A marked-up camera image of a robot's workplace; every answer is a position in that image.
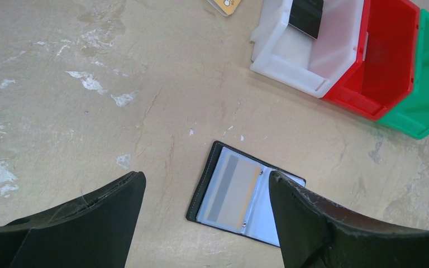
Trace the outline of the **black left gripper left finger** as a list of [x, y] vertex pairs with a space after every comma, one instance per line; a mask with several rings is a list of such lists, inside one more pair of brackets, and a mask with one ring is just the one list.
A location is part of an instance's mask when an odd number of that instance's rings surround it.
[[124, 267], [145, 188], [144, 173], [132, 171], [0, 226], [0, 267]]

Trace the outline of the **black leather card holder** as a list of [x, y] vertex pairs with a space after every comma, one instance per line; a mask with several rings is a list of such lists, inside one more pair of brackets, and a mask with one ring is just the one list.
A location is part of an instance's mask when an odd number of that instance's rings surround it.
[[212, 144], [186, 219], [278, 247], [269, 196], [269, 175], [306, 180], [221, 141]]

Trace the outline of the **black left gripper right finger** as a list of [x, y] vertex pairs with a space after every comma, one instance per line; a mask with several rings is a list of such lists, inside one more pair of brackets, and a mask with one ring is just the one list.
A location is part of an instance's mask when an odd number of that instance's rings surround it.
[[285, 267], [429, 267], [429, 231], [349, 210], [273, 171], [269, 195]]

